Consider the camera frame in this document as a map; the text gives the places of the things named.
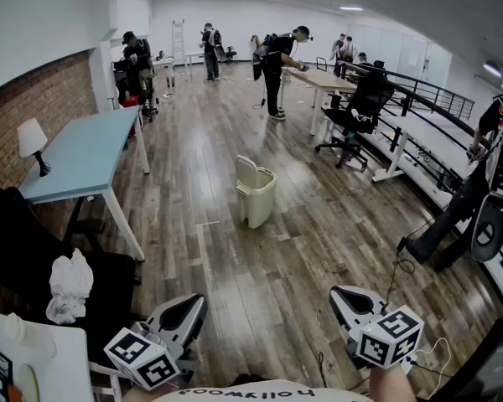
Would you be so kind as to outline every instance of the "white ladder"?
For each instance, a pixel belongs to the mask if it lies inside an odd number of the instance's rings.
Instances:
[[[172,24],[172,48],[171,53],[175,64],[184,64],[184,19],[182,23]]]

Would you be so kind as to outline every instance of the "black monitor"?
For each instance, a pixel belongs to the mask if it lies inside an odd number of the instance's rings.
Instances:
[[[503,391],[503,319],[498,319],[475,353],[430,401],[486,401],[501,391]]]

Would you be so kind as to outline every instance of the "person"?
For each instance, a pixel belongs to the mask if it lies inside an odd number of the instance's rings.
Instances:
[[[354,62],[356,50],[354,44],[352,43],[352,36],[346,36],[346,41],[343,43],[343,46],[338,52],[341,61],[346,61],[347,63]]]
[[[139,386],[134,386],[126,395],[127,400],[135,402],[223,402],[234,398],[287,399],[293,402],[313,399],[323,402],[416,402],[412,387],[400,365],[389,369],[371,368],[369,397],[347,390],[312,389],[304,384],[285,379],[268,380],[255,374],[239,375],[227,388],[174,390],[168,385],[163,385],[149,393]]]
[[[205,64],[207,65],[207,80],[212,82],[220,80],[220,69],[215,48],[221,45],[221,34],[212,27],[211,23],[205,24],[205,31],[201,39],[200,47],[205,50]]]
[[[360,52],[358,54],[358,60],[360,61],[360,65],[370,65],[371,67],[373,64],[367,62],[367,54],[365,52]]]
[[[151,47],[147,39],[138,39],[132,31],[123,34],[122,44],[126,47],[123,50],[123,58],[132,63],[133,70],[130,76],[139,81],[140,94],[144,100],[144,105],[150,107],[150,100],[153,97],[153,62],[151,60]],[[131,79],[131,94],[135,89],[136,79]]]
[[[346,34],[341,33],[341,35],[339,36],[339,40],[337,40],[334,43],[334,47],[332,48],[332,52],[334,53],[335,56],[334,75],[336,75],[337,77],[341,76],[341,58],[339,50],[343,47],[343,44],[345,44],[345,38]]]
[[[267,55],[261,60],[262,72],[265,76],[267,87],[268,115],[278,121],[285,120],[285,112],[277,108],[277,93],[281,84],[282,67],[288,65],[300,71],[305,71],[307,66],[299,64],[291,58],[293,42],[307,42],[309,28],[301,25],[289,34],[276,36],[270,44]]]
[[[473,143],[468,150],[468,157],[474,160],[479,154],[479,144],[483,136],[489,132],[497,132],[503,120],[503,96],[494,100],[488,110],[479,120],[475,130]],[[454,194],[448,207],[434,220],[434,223],[418,240],[407,240],[408,252],[424,264],[438,247],[445,235],[460,221],[471,218],[468,228],[449,247],[442,251],[434,265],[434,270],[441,272],[449,268],[471,246],[475,221],[480,206],[490,191],[486,180],[486,159],[484,157],[477,168],[464,182],[464,186]]]

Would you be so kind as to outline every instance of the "chair base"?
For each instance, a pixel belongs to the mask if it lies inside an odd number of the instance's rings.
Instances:
[[[315,147],[315,151],[320,152],[320,149],[323,147],[341,149],[342,152],[340,160],[335,164],[336,168],[341,168],[341,166],[343,165],[345,152],[351,153],[353,157],[355,157],[359,162],[361,162],[361,172],[363,173],[367,169],[368,160],[361,154],[361,146],[358,145],[358,147],[352,147],[350,145],[349,132],[343,131],[343,135],[345,136],[344,140],[340,140],[339,138],[332,136],[331,143],[319,144],[318,146]]]

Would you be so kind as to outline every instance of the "bottle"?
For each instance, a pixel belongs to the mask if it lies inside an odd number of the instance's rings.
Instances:
[[[6,334],[14,342],[29,349],[38,358],[53,358],[56,355],[56,344],[44,325],[36,327],[12,312],[6,317],[5,327]]]

